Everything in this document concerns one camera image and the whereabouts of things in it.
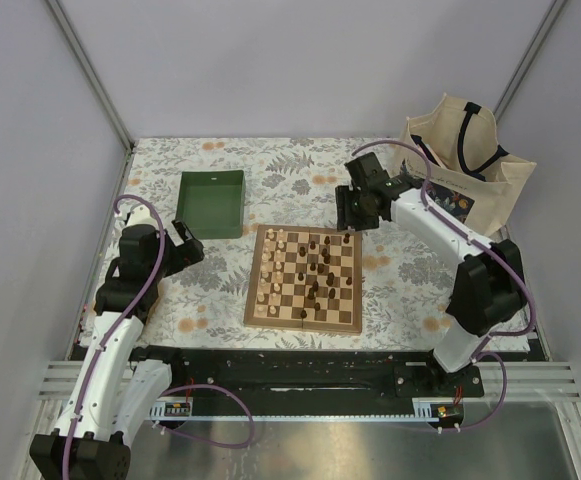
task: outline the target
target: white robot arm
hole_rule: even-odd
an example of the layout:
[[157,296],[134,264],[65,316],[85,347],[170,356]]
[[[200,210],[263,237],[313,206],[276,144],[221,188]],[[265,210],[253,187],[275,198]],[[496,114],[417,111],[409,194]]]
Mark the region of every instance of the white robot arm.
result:
[[434,348],[430,368],[438,376],[461,371],[488,333],[519,316],[527,303],[505,269],[475,244],[489,246],[523,279],[519,249],[510,240],[492,242],[442,209],[436,209],[442,218],[432,215],[421,199],[421,182],[404,175],[390,178],[374,153],[355,158],[346,168],[351,185],[336,188],[339,230],[378,228],[380,218],[397,222],[417,235],[456,273],[446,309],[456,322]]

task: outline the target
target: wooden chessboard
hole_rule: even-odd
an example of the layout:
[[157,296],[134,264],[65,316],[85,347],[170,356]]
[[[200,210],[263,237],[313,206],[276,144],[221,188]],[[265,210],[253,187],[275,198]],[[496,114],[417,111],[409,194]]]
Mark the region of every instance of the wooden chessboard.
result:
[[[260,225],[245,324],[361,333],[361,234],[351,233],[348,243],[344,235],[327,228]],[[314,248],[310,248],[311,242],[314,242]],[[305,256],[300,254],[302,248]],[[330,256],[329,263],[322,255],[324,248]],[[334,275],[331,286],[327,285],[329,273]],[[352,279],[350,285],[347,284],[349,278]],[[310,293],[315,280],[319,287]],[[305,312],[305,318],[302,318],[302,312]]]

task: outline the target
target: canvas tote bag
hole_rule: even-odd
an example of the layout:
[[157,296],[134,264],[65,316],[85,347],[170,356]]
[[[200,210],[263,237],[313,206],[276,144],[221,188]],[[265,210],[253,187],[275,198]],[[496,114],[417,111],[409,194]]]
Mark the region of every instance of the canvas tote bag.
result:
[[[430,197],[486,236],[508,221],[536,167],[499,145],[490,110],[445,94],[432,113],[407,119],[400,140],[418,146],[432,162]],[[390,173],[425,177],[425,163],[416,153],[403,147],[394,151]]]

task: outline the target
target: floral tablecloth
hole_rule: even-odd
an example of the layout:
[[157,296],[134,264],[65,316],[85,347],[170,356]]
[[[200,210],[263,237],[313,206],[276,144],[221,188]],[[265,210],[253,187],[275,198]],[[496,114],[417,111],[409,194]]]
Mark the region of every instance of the floral tablecloth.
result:
[[[344,163],[369,139],[146,138],[134,153],[125,189],[152,202],[164,224],[174,218],[181,172],[243,169],[243,236],[204,240],[206,258],[165,279],[162,296],[141,335],[142,345],[196,348],[428,350],[452,318],[444,313],[453,278],[413,234],[393,223],[363,239],[363,333],[360,336],[245,327],[243,314],[257,226],[261,223],[335,227],[334,187],[347,183]],[[389,147],[378,150],[386,158]],[[114,226],[100,283],[117,255]],[[170,228],[176,242],[176,233]],[[93,313],[80,341],[90,341]],[[518,325],[509,325],[517,329]],[[497,350],[527,350],[525,337],[497,338]]]

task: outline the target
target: green tray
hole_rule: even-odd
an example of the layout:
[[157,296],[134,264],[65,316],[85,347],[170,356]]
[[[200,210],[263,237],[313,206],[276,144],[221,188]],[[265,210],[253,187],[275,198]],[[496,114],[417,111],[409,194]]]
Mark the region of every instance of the green tray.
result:
[[200,240],[239,238],[245,185],[243,170],[183,172],[176,218]]

